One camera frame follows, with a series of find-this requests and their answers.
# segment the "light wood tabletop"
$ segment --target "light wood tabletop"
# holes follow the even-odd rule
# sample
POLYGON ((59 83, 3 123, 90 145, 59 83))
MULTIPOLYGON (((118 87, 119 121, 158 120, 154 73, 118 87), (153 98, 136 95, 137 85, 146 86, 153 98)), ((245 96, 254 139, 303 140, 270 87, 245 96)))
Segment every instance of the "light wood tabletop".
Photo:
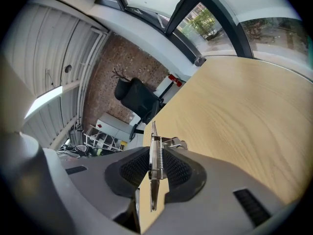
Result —
MULTIPOLYGON (((313 168, 313 84, 277 65, 210 57, 154 118, 163 137, 185 140, 188 150, 231 162, 285 203, 301 196, 313 168)), ((149 146, 151 123, 144 131, 149 146)), ((144 232, 164 209, 150 212, 150 184, 140 190, 144 232)))

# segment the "tree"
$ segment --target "tree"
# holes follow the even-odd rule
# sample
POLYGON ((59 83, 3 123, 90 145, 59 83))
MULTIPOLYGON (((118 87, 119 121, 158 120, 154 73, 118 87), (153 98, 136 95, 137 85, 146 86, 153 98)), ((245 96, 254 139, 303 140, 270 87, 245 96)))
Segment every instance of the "tree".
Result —
POLYGON ((202 10, 196 18, 190 20, 182 29, 185 36, 189 36, 191 31, 195 29, 204 38, 208 33, 214 30, 215 18, 212 13, 206 8, 202 10))

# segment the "black office chair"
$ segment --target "black office chair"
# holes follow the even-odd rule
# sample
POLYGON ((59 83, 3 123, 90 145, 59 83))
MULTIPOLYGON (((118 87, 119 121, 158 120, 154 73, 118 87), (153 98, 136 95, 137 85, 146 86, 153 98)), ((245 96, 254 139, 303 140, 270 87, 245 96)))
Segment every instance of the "black office chair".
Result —
POLYGON ((142 130, 137 130, 138 125, 141 122, 148 124, 165 105, 163 104, 163 99, 157 97, 136 77, 131 81, 120 78, 114 95, 117 100, 121 101, 122 105, 135 112, 141 118, 133 126, 129 137, 130 140, 134 138, 135 133, 143 134, 142 130))

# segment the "window frame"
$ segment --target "window frame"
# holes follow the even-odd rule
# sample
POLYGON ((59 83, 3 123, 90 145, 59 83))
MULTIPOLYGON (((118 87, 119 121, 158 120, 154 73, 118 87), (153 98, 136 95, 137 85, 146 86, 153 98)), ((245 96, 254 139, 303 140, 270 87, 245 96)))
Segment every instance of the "window frame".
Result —
POLYGON ((232 16, 223 5, 226 4, 223 0, 180 0, 169 22, 165 26, 165 29, 161 27, 157 16, 154 16, 153 13, 148 13, 138 8, 128 7, 125 0, 95 0, 96 4, 124 11, 125 13, 147 23, 171 41, 191 63, 194 63, 196 58, 202 55, 193 43, 177 30, 177 26, 200 2, 210 10, 216 20, 223 27, 237 53, 237 56, 254 58, 249 40, 242 25, 240 23, 236 24, 233 21, 232 16), (134 10, 139 10, 142 14, 136 13, 134 10))

